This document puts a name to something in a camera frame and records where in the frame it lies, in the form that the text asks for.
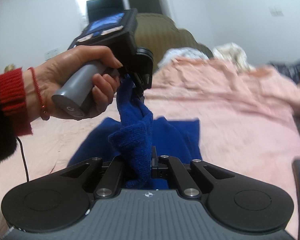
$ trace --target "human hand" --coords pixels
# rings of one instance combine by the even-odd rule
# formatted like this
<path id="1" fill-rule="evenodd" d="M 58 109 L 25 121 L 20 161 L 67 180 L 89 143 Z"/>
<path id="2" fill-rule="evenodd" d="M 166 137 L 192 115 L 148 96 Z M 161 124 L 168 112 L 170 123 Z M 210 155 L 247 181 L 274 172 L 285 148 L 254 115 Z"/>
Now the human hand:
<path id="1" fill-rule="evenodd" d="M 108 47 L 77 46 L 55 56 L 34 69 L 44 105 L 51 116 L 61 119 L 74 118 L 55 106 L 51 97 L 83 64 L 95 59 L 99 59 L 108 67 L 122 67 L 120 61 L 114 57 Z M 41 103 L 35 91 L 30 70 L 23 73 L 23 80 L 28 115 L 30 121 L 33 121 L 40 116 Z M 92 95 L 96 108 L 90 111 L 89 118 L 95 117 L 106 110 L 107 106 L 112 103 L 114 93 L 120 85 L 118 77 L 112 78 L 108 74 L 103 76 L 95 74 L 92 77 L 92 82 L 94 84 Z"/>

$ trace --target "gray handle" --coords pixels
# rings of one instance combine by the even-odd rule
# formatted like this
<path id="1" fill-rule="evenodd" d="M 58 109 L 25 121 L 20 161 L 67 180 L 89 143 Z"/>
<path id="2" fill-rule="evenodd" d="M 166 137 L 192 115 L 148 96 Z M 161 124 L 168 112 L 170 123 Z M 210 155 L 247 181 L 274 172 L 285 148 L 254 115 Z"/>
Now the gray handle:
<path id="1" fill-rule="evenodd" d="M 92 76 L 98 73 L 119 75 L 116 69 L 106 67 L 98 60 L 90 61 L 74 73 L 61 89 L 56 91 L 52 96 L 52 101 L 74 117 L 86 117 L 93 104 Z"/>

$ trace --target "gray ribbed plate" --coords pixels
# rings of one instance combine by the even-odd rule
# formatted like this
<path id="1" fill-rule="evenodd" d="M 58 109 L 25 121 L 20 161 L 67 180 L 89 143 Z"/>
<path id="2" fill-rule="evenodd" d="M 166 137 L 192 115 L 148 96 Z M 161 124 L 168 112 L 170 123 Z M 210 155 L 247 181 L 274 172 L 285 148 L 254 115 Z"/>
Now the gray ribbed plate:
<path id="1" fill-rule="evenodd" d="M 113 199 L 99 200 L 73 226 L 47 234 L 10 229 L 4 240 L 292 240 L 284 230 L 251 236 L 223 228 L 198 201 L 185 200 L 175 190 L 123 189 Z"/>

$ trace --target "round pad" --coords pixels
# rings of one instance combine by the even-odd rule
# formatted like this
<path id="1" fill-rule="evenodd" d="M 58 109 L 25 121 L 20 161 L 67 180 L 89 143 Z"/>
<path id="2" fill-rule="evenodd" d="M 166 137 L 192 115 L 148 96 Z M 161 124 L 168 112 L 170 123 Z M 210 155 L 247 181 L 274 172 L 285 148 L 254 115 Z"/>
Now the round pad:
<path id="1" fill-rule="evenodd" d="M 249 178 L 218 181 L 206 204 L 224 226 L 249 233 L 284 229 L 293 212 L 284 190 Z"/>
<path id="2" fill-rule="evenodd" d="M 25 204 L 35 211 L 47 211 L 58 206 L 61 200 L 60 193 L 50 189 L 41 189 L 28 194 L 25 197 Z"/>
<path id="3" fill-rule="evenodd" d="M 89 206 L 88 195 L 74 179 L 46 176 L 10 190 L 1 209 L 9 225 L 27 232 L 48 233 L 76 223 Z"/>
<path id="4" fill-rule="evenodd" d="M 243 209 L 260 211 L 271 204 L 271 198 L 258 190 L 243 190 L 235 194 L 234 202 Z"/>

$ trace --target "navy blue cloth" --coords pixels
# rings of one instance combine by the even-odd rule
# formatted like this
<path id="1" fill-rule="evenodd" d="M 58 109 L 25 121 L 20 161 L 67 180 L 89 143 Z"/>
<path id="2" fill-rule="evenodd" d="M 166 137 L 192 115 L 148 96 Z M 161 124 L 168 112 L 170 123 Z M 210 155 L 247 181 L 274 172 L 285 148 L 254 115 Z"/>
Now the navy blue cloth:
<path id="1" fill-rule="evenodd" d="M 111 161 L 122 155 L 136 172 L 127 188 L 167 188 L 166 181 L 151 180 L 152 146 L 158 155 L 178 157 L 182 163 L 201 159 L 199 150 L 199 120 L 167 121 L 161 117 L 153 121 L 148 108 L 132 93 L 133 82 L 125 79 L 117 93 L 117 107 L 121 122 L 106 118 L 81 144 L 68 166 L 92 157 Z"/>
<path id="2" fill-rule="evenodd" d="M 290 78 L 296 84 L 300 83 L 300 62 L 293 65 L 286 65 L 283 63 L 270 62 L 272 66 L 282 75 Z"/>

